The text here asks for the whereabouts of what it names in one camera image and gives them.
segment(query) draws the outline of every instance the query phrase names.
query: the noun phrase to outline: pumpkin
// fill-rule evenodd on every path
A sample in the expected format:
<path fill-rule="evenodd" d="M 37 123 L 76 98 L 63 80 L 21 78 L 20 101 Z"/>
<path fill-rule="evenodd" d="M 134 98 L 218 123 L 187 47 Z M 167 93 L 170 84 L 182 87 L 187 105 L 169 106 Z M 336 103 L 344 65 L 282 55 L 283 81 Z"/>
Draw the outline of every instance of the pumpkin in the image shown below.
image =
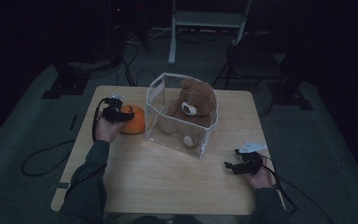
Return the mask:
<path fill-rule="evenodd" d="M 145 111 L 138 105 L 123 105 L 122 113 L 134 113 L 133 119 L 126 122 L 121 128 L 121 132 L 125 134 L 137 134 L 145 131 Z"/>

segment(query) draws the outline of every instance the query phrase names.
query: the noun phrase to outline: wooden tabletop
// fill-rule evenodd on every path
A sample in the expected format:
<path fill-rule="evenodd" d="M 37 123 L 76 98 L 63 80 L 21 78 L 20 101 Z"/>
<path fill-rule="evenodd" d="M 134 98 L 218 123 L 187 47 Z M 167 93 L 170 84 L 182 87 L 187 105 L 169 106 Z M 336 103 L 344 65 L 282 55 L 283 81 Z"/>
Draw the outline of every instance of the wooden tabletop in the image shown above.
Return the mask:
<path fill-rule="evenodd" d="M 145 108 L 145 87 L 100 86 L 94 93 L 59 186 L 70 182 L 92 146 L 91 126 L 97 104 L 111 93 L 124 104 Z M 145 139 L 120 134 L 110 146 L 104 183 L 105 211 L 115 213 L 249 215 L 255 210 L 252 189 L 224 161 L 241 162 L 234 149 L 245 142 L 266 144 L 252 94 L 216 91 L 219 118 L 202 161 Z M 269 156 L 267 149 L 260 151 Z M 66 189 L 57 188 L 51 203 L 58 211 Z"/>

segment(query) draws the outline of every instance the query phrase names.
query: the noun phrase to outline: transparent container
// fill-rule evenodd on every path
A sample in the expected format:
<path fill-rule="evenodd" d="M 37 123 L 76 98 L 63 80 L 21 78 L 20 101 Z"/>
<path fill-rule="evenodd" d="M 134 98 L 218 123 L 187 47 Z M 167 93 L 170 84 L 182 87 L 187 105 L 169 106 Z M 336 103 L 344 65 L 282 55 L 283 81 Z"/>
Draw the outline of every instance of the transparent container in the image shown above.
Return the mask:
<path fill-rule="evenodd" d="M 217 103 L 216 109 L 211 112 L 211 125 L 208 128 L 166 115 L 168 105 L 179 97 L 181 81 L 187 78 L 193 77 L 164 73 L 150 84 L 146 95 L 145 138 L 202 160 L 209 137 L 218 120 Z M 161 123 L 165 127 L 172 127 L 172 131 L 163 132 L 160 128 Z M 193 138 L 195 146 L 188 147 L 184 143 L 186 135 Z"/>

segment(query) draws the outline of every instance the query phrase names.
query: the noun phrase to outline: dark background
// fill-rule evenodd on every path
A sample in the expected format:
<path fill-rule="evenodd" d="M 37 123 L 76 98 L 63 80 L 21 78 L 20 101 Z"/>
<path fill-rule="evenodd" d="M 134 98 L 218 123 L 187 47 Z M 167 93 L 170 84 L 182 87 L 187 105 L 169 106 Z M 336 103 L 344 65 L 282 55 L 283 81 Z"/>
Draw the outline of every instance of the dark background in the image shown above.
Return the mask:
<path fill-rule="evenodd" d="M 178 2 L 185 9 L 227 12 L 242 4 Z M 170 1 L 144 4 L 146 28 L 171 26 Z M 91 53 L 101 49 L 96 40 L 105 41 L 109 13 L 105 6 L 104 0 L 0 0 L 0 126 L 33 79 L 51 65 L 54 48 L 62 47 L 71 61 L 92 62 Z M 277 27 L 300 27 L 311 65 L 303 79 L 318 88 L 358 162 L 358 1 L 255 0 L 247 29 Z"/>

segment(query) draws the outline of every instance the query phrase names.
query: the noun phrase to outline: teddy bear muzzle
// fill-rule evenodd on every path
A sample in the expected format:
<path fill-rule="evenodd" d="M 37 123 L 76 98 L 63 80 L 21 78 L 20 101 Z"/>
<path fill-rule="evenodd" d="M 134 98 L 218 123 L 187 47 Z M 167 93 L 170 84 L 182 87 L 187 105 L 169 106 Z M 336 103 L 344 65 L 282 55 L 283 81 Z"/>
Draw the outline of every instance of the teddy bear muzzle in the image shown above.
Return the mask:
<path fill-rule="evenodd" d="M 182 102 L 182 109 L 189 116 L 194 116 L 197 114 L 197 108 L 192 105 L 188 105 L 186 102 Z"/>

